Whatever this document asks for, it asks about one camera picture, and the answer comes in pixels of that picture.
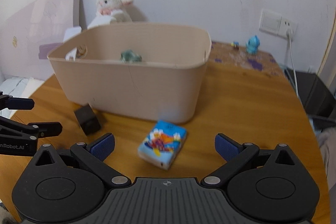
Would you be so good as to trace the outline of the white pillow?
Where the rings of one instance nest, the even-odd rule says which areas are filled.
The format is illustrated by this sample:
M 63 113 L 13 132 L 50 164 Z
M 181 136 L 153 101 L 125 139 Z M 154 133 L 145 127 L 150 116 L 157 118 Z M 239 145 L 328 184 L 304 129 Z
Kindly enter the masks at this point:
M 34 78 L 12 77 L 1 83 L 0 90 L 13 97 L 29 98 L 43 83 Z

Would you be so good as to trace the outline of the black small box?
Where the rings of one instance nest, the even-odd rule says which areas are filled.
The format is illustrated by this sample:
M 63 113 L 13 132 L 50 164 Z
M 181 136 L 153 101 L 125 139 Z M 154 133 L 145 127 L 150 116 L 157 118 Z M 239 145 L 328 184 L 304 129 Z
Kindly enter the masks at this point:
M 85 135 L 91 135 L 101 130 L 98 117 L 89 104 L 75 110 L 74 114 Z

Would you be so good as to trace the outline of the blue bear tissue pack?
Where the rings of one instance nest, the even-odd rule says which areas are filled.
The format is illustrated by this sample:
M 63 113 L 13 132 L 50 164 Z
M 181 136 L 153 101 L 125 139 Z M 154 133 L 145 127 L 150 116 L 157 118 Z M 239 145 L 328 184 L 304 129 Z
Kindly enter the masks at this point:
M 144 161 L 168 170 L 187 137 L 187 130 L 181 126 L 157 121 L 151 132 L 138 147 L 138 156 Z

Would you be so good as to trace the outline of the pink lilac bed headboard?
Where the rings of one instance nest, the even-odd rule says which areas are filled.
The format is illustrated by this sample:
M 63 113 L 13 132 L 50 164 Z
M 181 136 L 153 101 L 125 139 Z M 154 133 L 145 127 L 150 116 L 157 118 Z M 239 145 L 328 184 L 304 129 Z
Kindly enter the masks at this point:
M 80 0 L 36 0 L 1 25 L 4 77 L 47 80 L 54 71 L 47 55 L 68 28 L 79 25 Z

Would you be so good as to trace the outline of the black glass side table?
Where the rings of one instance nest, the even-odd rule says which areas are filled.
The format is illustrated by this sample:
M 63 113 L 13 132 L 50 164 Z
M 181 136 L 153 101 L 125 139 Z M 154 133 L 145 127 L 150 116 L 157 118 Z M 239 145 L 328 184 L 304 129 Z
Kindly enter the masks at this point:
M 335 97 L 315 73 L 296 71 L 299 99 L 307 115 L 335 120 Z

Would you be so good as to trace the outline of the beige plastic storage basket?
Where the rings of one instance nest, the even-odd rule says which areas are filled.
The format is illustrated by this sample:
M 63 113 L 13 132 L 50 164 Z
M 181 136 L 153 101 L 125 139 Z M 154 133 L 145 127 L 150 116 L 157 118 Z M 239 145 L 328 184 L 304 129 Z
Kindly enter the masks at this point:
M 123 63 L 121 52 L 142 56 Z M 48 55 L 66 97 L 80 105 L 146 120 L 190 120 L 211 52 L 206 30 L 149 22 L 88 29 Z

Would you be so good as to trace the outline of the patterned brown cardboard mat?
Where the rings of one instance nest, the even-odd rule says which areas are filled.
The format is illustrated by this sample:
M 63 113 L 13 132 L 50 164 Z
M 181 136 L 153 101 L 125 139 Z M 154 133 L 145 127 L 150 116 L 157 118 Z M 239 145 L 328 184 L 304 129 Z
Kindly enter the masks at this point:
M 234 48 L 230 43 L 212 41 L 209 61 L 285 77 L 283 70 L 270 53 L 258 51 L 256 55 L 251 55 L 246 52 L 244 46 Z

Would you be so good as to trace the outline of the tiny blue yellow figurine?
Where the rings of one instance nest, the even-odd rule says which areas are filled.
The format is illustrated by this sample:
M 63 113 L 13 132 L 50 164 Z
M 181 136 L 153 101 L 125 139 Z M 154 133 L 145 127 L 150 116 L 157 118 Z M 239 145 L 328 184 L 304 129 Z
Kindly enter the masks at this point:
M 238 42 L 232 42 L 231 46 L 233 47 L 233 49 L 238 50 L 239 49 L 239 43 Z

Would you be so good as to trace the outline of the blue cartoon figurine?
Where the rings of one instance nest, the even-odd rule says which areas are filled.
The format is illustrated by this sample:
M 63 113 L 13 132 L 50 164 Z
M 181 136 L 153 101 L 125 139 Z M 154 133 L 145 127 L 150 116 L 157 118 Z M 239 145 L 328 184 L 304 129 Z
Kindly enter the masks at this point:
M 258 38 L 258 36 L 257 35 L 252 36 L 246 42 L 246 45 L 245 45 L 246 52 L 251 55 L 256 55 L 258 52 L 259 46 L 260 46 L 260 39 Z

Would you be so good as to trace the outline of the white plush lamb toy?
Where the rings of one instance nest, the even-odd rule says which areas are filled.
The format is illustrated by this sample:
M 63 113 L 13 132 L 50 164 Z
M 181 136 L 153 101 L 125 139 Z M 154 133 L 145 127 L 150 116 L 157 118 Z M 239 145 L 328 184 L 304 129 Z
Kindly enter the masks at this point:
M 96 17 L 87 29 L 112 23 L 132 22 L 126 8 L 133 2 L 134 0 L 96 0 Z

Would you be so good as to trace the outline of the white wall switch socket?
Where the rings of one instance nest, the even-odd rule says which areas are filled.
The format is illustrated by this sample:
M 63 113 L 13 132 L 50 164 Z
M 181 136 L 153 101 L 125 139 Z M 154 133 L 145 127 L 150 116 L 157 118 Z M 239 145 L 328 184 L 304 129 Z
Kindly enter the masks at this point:
M 268 34 L 287 39 L 294 38 L 298 24 L 277 12 L 261 10 L 259 30 Z

